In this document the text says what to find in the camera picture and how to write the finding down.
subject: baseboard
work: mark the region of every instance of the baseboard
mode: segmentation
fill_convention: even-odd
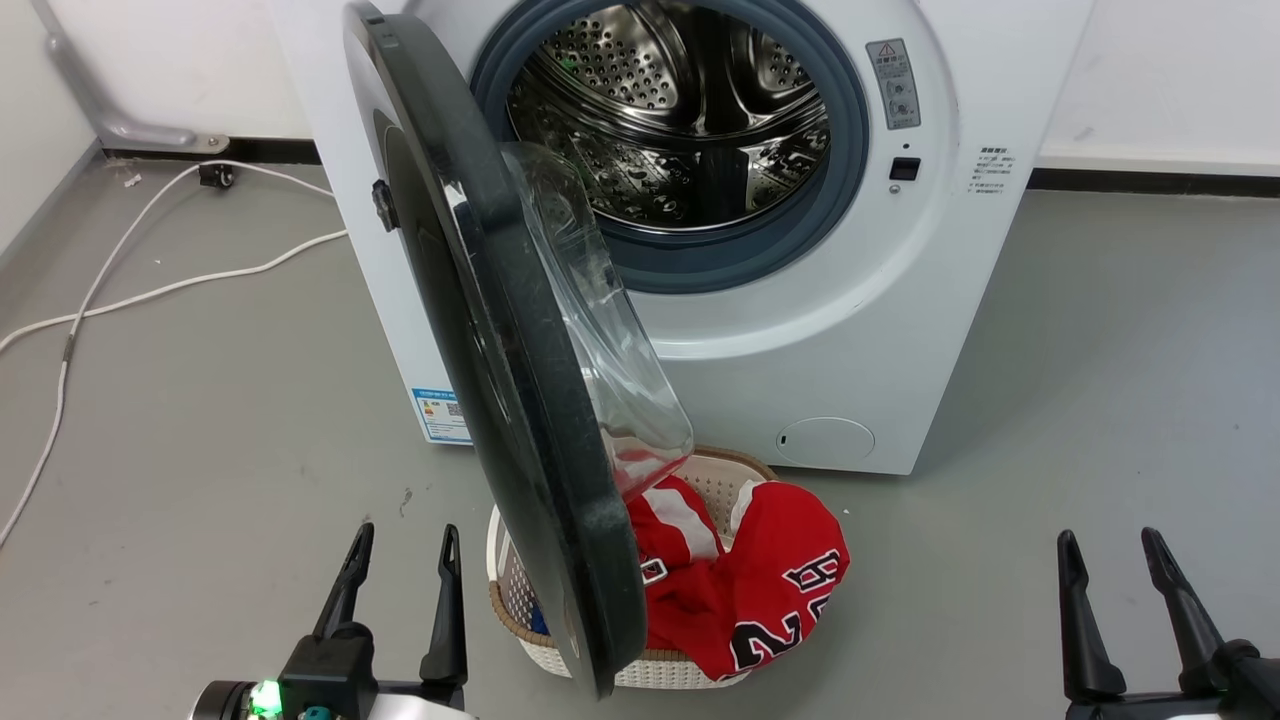
[[[1280,177],[1036,168],[1027,190],[1280,197]]]
[[[227,143],[227,150],[216,155],[155,150],[104,150],[102,152],[108,158],[125,158],[131,160],[188,160],[192,163],[204,163],[221,158],[239,163],[261,163],[266,165],[320,164],[320,151],[316,150],[314,141],[279,137],[233,137]]]
[[[31,218],[28,218],[27,222],[22,225],[22,229],[18,231],[18,234],[14,236],[14,238],[9,242],[9,245],[0,249],[0,269],[8,265],[9,261],[13,260],[13,258],[18,254],[18,251],[22,250],[24,245],[27,245],[27,241],[31,240],[32,234],[35,234],[36,228],[38,228],[49,218],[49,214],[52,213],[54,206],[58,205],[58,201],[63,199],[63,195],[67,195],[67,191],[70,188],[70,186],[74,184],[77,179],[79,179],[84,169],[88,168],[88,164],[101,156],[102,156],[102,145],[95,137],[93,141],[90,142],[88,147],[84,150],[84,154],[81,155],[78,160],[76,160],[76,164],[73,164],[70,169],[67,170],[67,174],[63,176],[63,179],[58,182],[58,186],[54,187],[52,192],[50,192],[49,196],[45,197],[45,201],[40,204],[40,208],[36,208],[36,211],[32,213]]]
[[[205,161],[225,158],[241,163],[319,165],[320,152],[310,140],[233,137],[218,155],[108,150],[109,158]],[[1083,163],[1074,159],[1073,164]],[[1217,195],[1224,197],[1280,197],[1280,177],[1199,172],[1133,172],[1091,168],[1036,168],[1028,190],[1066,192],[1134,192],[1144,195]]]
[[[1055,170],[1115,170],[1121,173],[1170,173],[1178,176],[1280,177],[1280,151],[1260,147],[1239,150],[1188,150],[1184,152],[1139,151],[1117,145],[1075,147],[1046,145],[1036,158],[1037,168]]]

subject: washing machine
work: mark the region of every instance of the washing machine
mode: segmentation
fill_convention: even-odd
[[[913,470],[1091,6],[380,3],[444,49],[431,72],[466,83],[449,102],[475,106],[476,142],[576,168],[699,442],[890,474]],[[468,443],[379,217],[344,1],[271,10],[406,405],[428,439]]]

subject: warning label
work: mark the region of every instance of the warning label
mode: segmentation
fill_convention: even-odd
[[[413,388],[413,405],[422,414],[426,437],[434,442],[471,445],[471,430],[462,418],[458,396],[448,389]]]
[[[888,129],[914,128],[920,124],[920,101],[915,95],[915,76],[902,38],[877,40],[867,44],[867,54],[876,69],[876,81],[884,102]]]
[[[1011,182],[1016,158],[1007,147],[984,145],[978,149],[978,161],[969,176],[969,195],[1002,195]]]

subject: white plastic basket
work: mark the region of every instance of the white plastic basket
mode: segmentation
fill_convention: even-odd
[[[730,532],[730,514],[737,501],[739,489],[749,480],[777,480],[773,470],[749,455],[731,450],[698,447],[694,455],[677,471],[698,495],[707,502],[716,529],[730,547],[733,536]],[[489,600],[498,620],[516,635],[525,652],[539,667],[568,678],[568,669],[561,657],[550,635],[541,635],[529,629],[532,616],[534,591],[525,575],[511,544],[511,536],[502,524],[498,509],[489,518],[489,538],[486,541],[486,570],[489,573]],[[616,683],[623,688],[654,688],[667,691],[701,691],[724,688],[741,682],[749,673],[735,675],[726,680],[713,682],[698,669],[687,655],[673,650],[646,650],[640,659],[618,673]]]

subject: white cable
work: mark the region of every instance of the white cable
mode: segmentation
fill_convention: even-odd
[[[45,470],[45,462],[49,461],[49,455],[54,450],[54,441],[58,439],[58,430],[61,428],[61,424],[63,424],[63,409],[67,405],[67,374],[68,374],[68,370],[70,369],[72,355],[73,355],[74,348],[76,348],[76,333],[77,333],[77,331],[79,331],[79,325],[81,325],[81,323],[84,322],[84,318],[93,316],[93,315],[101,315],[104,313],[110,313],[113,310],[119,310],[120,307],[128,307],[129,305],[134,305],[137,302],[143,302],[146,300],[151,300],[154,297],[159,297],[161,295],[165,295],[165,293],[169,293],[169,292],[173,292],[175,290],[184,288],[184,287],[191,287],[193,284],[200,284],[200,283],[209,282],[209,281],[215,281],[215,279],[233,278],[233,277],[241,277],[241,275],[252,275],[252,274],[256,274],[256,273],[262,273],[262,272],[270,270],[271,268],[275,268],[280,263],[284,263],[285,260],[293,258],[294,255],[297,255],[297,254],[300,254],[300,252],[302,252],[305,250],[308,250],[311,247],[315,247],[316,245],[320,245],[323,242],[328,242],[330,240],[335,240],[338,237],[342,237],[342,236],[347,234],[347,231],[340,231],[340,232],[335,232],[335,233],[329,233],[329,234],[325,234],[325,236],[320,236],[317,238],[310,240],[310,241],[307,241],[307,242],[305,242],[305,243],[294,247],[293,250],[285,252],[284,255],[280,255],[279,258],[276,258],[275,260],[271,260],[270,263],[266,263],[265,265],[259,265],[256,268],[246,268],[243,270],[228,270],[228,272],[224,272],[224,273],[214,273],[211,275],[201,275],[198,278],[186,279],[186,281],[177,282],[177,283],[161,287],[161,288],[156,288],[156,290],[152,290],[151,292],[146,292],[146,293],[131,297],[128,300],[122,300],[122,301],[115,302],[113,305],[106,305],[104,307],[97,307],[97,309],[90,311],[88,310],[88,304],[92,302],[93,301],[93,296],[97,295],[97,288],[99,288],[100,284],[102,284],[102,278],[106,277],[108,270],[111,268],[111,263],[115,261],[116,255],[120,254],[120,249],[124,247],[124,243],[129,240],[129,236],[133,234],[133,231],[138,227],[138,223],[142,222],[142,218],[146,217],[146,214],[151,210],[151,208],[156,204],[156,201],[159,201],[160,197],[164,196],[164,193],[169,191],[169,188],[172,188],[174,184],[177,184],[178,181],[180,181],[182,178],[184,178],[184,177],[187,177],[187,176],[197,172],[202,165],[233,165],[233,167],[237,167],[237,168],[244,168],[247,170],[253,170],[253,172],[268,174],[268,176],[276,177],[276,178],[280,178],[280,179],[287,179],[289,182],[301,184],[302,187],[306,187],[308,190],[319,192],[320,195],[325,195],[328,197],[333,197],[333,192],[325,190],[323,187],[319,187],[319,186],[311,184],[308,182],[301,181],[301,179],[298,179],[298,178],[296,178],[293,176],[288,176],[285,173],[279,173],[276,170],[269,170],[266,168],[259,168],[256,165],[248,165],[246,163],[237,163],[234,160],[209,160],[209,161],[205,161],[205,163],[198,163],[196,165],[192,165],[192,167],[187,168],[186,170],[178,173],[172,181],[169,181],[164,187],[160,188],[160,192],[157,192],[155,195],[155,197],[152,197],[142,208],[142,211],[138,213],[138,217],[133,219],[133,223],[131,223],[129,228],[127,231],[124,231],[124,234],[120,237],[119,242],[115,243],[115,247],[111,250],[111,254],[108,255],[106,261],[102,263],[102,269],[97,272],[97,277],[93,278],[93,284],[91,284],[90,288],[88,288],[88,292],[84,293],[84,300],[81,302],[79,310],[77,310],[73,315],[63,315],[61,318],[52,318],[52,319],[49,319],[49,320],[35,323],[32,325],[27,325],[24,328],[19,328],[19,329],[14,331],[13,333],[9,333],[9,336],[5,337],[3,342],[0,342],[0,352],[4,352],[4,350],[10,343],[13,343],[15,340],[18,340],[19,337],[23,337],[23,336],[26,336],[28,333],[36,332],[36,331],[42,329],[42,328],[47,328],[47,327],[52,327],[52,325],[58,325],[58,324],[65,323],[68,320],[70,320],[70,323],[72,323],[72,329],[67,334],[67,345],[63,348],[63,365],[61,365],[61,369],[58,373],[58,406],[54,410],[54,424],[49,429],[49,438],[45,441],[45,450],[40,454],[40,460],[36,461],[36,468],[31,473],[31,479],[27,482],[27,488],[23,491],[22,498],[18,500],[18,506],[14,507],[13,514],[9,516],[9,521],[5,523],[4,529],[0,530],[0,548],[3,548],[5,541],[9,539],[9,533],[13,532],[14,525],[18,523],[18,516],[20,516],[22,511],[27,507],[27,501],[31,500],[31,493],[36,489],[36,483],[40,482],[40,474],[44,473],[44,470]]]
[[[164,287],[157,287],[157,288],[155,288],[155,290],[152,290],[150,292],[143,292],[142,295],[134,295],[133,297],[129,297],[129,299],[125,299],[125,300],[120,300],[119,302],[113,302],[111,305],[104,305],[101,307],[95,307],[95,309],[90,310],[88,313],[84,313],[84,316],[86,318],[96,318],[97,315],[104,315],[104,314],[110,313],[113,310],[119,310],[120,307],[128,307],[129,305],[137,305],[138,302],[145,302],[147,300],[154,300],[156,297],[160,297],[161,295],[169,295],[170,292],[173,292],[175,290],[182,290],[184,287],[191,287],[193,284],[206,283],[209,281],[221,281],[221,279],[227,279],[227,278],[239,278],[239,277],[244,277],[244,275],[256,275],[259,273],[265,273],[265,272],[268,272],[270,269],[280,266],[284,261],[291,260],[292,258],[294,258],[300,252],[305,252],[305,251],[311,250],[312,247],[315,247],[317,245],[329,242],[330,240],[338,240],[339,237],[346,237],[346,236],[347,236],[347,231],[338,231],[338,232],[332,232],[329,234],[323,234],[320,237],[311,238],[311,240],[303,242],[302,245],[294,247],[293,250],[289,250],[288,252],[285,252],[284,255],[280,255],[279,258],[276,258],[275,260],[271,260],[270,263],[264,263],[261,265],[257,265],[257,266],[253,266],[253,268],[244,268],[244,269],[241,269],[241,270],[227,270],[227,272],[223,272],[223,273],[212,273],[210,275],[200,275],[198,278],[188,278],[188,279],[184,279],[184,281],[180,281],[180,282],[175,282],[173,284],[166,284]],[[29,325],[27,325],[24,328],[18,328],[17,331],[9,333],[3,341],[0,341],[0,354],[3,354],[10,345],[13,345],[14,342],[17,342],[18,338],[26,337],[26,336],[28,336],[28,334],[31,334],[31,333],[33,333],[36,331],[42,331],[45,328],[51,328],[54,325],[60,325],[63,323],[69,323],[69,322],[72,322],[74,319],[76,319],[76,314],[72,313],[69,315],[61,315],[61,316],[58,316],[58,318],[50,318],[47,320],[41,320],[38,323],[32,323],[32,324],[29,324]]]

